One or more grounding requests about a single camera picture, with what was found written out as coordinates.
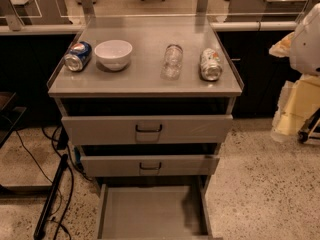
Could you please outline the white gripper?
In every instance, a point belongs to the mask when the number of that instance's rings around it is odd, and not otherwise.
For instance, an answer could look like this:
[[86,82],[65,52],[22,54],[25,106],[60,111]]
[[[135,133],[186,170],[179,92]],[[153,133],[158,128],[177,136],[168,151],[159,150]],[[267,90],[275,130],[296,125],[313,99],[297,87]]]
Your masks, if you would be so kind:
[[275,141],[296,136],[305,122],[320,108],[320,3],[317,3],[291,32],[269,49],[275,57],[288,57],[302,75],[286,81],[281,89],[271,128]]

